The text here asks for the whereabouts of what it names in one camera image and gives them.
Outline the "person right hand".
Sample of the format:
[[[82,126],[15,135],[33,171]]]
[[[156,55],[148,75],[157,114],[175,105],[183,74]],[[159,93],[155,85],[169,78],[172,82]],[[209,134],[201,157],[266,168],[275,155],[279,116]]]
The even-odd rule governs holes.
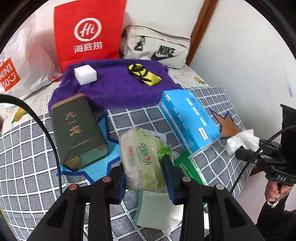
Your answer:
[[[281,187],[275,181],[268,180],[265,188],[265,199],[273,203],[277,199],[281,200],[289,195],[293,186],[282,185]]]

